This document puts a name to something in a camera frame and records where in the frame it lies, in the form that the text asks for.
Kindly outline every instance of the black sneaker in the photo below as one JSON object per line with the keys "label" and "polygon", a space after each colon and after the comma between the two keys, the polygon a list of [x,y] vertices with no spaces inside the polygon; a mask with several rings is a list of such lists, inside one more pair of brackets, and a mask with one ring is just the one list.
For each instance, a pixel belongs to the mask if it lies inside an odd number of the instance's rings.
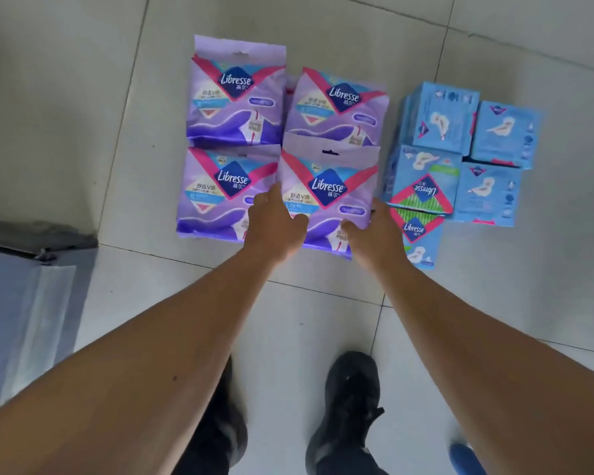
{"label": "black sneaker", "polygon": [[347,351],[325,380],[325,415],[306,450],[306,471],[316,475],[316,465],[340,446],[365,448],[367,431],[385,410],[378,407],[380,382],[372,357]]}
{"label": "black sneaker", "polygon": [[230,357],[203,418],[172,475],[189,474],[190,466],[196,465],[198,454],[219,460],[219,465],[228,463],[229,467],[244,456],[248,432],[242,413],[229,396],[232,378],[233,363]]}

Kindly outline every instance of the sanitary pad package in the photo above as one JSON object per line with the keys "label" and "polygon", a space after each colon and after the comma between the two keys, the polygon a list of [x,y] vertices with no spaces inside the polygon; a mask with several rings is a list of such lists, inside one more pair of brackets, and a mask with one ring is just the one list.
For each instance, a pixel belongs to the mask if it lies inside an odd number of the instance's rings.
{"label": "sanitary pad package", "polygon": [[179,237],[242,241],[255,195],[276,179],[279,145],[216,151],[187,149],[179,196]]}
{"label": "sanitary pad package", "polygon": [[285,131],[351,145],[378,145],[388,104],[380,87],[304,68]]}
{"label": "sanitary pad package", "polygon": [[444,216],[404,208],[390,208],[389,212],[403,231],[407,259],[419,269],[433,270],[438,257]]}
{"label": "sanitary pad package", "polygon": [[479,92],[425,81],[403,103],[398,145],[469,154]]}
{"label": "sanitary pad package", "polygon": [[521,170],[481,163],[462,163],[453,220],[514,226]]}
{"label": "sanitary pad package", "polygon": [[282,141],[286,47],[195,36],[187,137],[217,148]]}
{"label": "sanitary pad package", "polygon": [[454,153],[398,146],[389,156],[382,199],[392,206],[451,213],[461,163]]}
{"label": "sanitary pad package", "polygon": [[379,147],[356,147],[286,133],[279,161],[282,196],[292,216],[310,218],[305,246],[351,256],[343,219],[361,229],[370,222]]}
{"label": "sanitary pad package", "polygon": [[539,113],[483,101],[471,158],[511,167],[532,168],[539,142]]}

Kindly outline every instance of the blue sanitary pad box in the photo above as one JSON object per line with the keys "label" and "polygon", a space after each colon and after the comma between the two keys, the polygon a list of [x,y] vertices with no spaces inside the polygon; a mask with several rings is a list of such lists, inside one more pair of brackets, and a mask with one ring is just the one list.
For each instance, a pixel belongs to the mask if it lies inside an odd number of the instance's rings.
{"label": "blue sanitary pad box", "polygon": [[479,92],[425,81],[403,103],[398,145],[468,156]]}
{"label": "blue sanitary pad box", "polygon": [[389,213],[403,231],[407,259],[419,269],[433,270],[438,257],[444,216],[404,208],[390,208]]}
{"label": "blue sanitary pad box", "polygon": [[461,164],[455,153],[398,146],[389,156],[382,199],[391,206],[452,213]]}
{"label": "blue sanitary pad box", "polygon": [[520,185],[518,168],[464,162],[451,219],[512,227]]}
{"label": "blue sanitary pad box", "polygon": [[527,108],[483,101],[471,158],[510,167],[532,168],[539,142],[539,113]]}

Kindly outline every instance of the black pants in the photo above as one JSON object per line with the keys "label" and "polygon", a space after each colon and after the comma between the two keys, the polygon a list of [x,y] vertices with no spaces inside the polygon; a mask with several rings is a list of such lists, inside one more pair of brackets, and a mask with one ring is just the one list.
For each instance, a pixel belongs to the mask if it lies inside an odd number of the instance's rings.
{"label": "black pants", "polygon": [[[227,475],[224,452],[187,448],[172,475]],[[340,447],[317,464],[317,475],[387,475],[361,447]]]}

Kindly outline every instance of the forearm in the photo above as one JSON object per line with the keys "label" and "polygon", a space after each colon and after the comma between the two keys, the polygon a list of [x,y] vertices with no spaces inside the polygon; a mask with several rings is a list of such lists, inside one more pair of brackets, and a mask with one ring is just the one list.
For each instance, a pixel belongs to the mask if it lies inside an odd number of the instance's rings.
{"label": "forearm", "polygon": [[464,303],[396,254],[376,271],[491,473],[594,473],[594,373]]}
{"label": "forearm", "polygon": [[0,409],[0,473],[169,473],[273,267],[244,248],[32,383]]}

